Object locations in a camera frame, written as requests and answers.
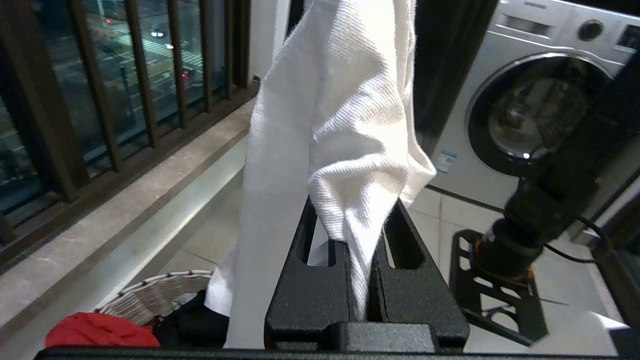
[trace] red clothing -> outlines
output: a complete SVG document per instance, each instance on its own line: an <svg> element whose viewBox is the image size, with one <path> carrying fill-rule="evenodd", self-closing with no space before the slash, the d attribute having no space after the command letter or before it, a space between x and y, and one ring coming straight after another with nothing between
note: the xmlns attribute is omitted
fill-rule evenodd
<svg viewBox="0 0 640 360"><path fill-rule="evenodd" d="M75 313L49 331L45 347L55 346L159 347L150 328L111 315Z"/></svg>

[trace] towel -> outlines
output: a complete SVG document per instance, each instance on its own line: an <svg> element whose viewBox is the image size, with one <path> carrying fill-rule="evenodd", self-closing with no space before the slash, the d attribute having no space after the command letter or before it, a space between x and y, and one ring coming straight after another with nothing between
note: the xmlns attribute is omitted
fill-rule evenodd
<svg viewBox="0 0 640 360"><path fill-rule="evenodd" d="M365 318L384 221L436 174L413 130L414 15L415 0L315 0L274 60L251 121L239 238L207 288L205 305L230 316L226 347L264 348L307 195L328 237L349 245Z"/></svg>

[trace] sticker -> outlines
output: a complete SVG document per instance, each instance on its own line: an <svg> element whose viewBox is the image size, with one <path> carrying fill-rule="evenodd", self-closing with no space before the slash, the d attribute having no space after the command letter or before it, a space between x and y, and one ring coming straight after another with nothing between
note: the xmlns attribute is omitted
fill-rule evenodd
<svg viewBox="0 0 640 360"><path fill-rule="evenodd" d="M448 174L449 167L457 157L458 155L455 155L453 152L443 150L436 162L436 169L443 174Z"/></svg>

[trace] washing machine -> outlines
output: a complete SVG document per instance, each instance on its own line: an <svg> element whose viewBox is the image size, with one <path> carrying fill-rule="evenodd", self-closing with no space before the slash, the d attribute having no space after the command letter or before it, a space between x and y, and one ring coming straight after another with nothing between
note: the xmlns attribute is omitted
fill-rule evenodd
<svg viewBox="0 0 640 360"><path fill-rule="evenodd" d="M640 18L501 0L445 124L431 184L504 208L518 180L588 113L640 47Z"/></svg>

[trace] laundry basket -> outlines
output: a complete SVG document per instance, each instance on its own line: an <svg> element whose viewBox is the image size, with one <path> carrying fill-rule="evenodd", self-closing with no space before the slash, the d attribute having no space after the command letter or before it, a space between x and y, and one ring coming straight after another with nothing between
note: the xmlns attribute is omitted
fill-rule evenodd
<svg viewBox="0 0 640 360"><path fill-rule="evenodd" d="M191 270L150 277L122 290L95 312L125 318L140 326L150 325L206 289L211 274L211 271Z"/></svg>

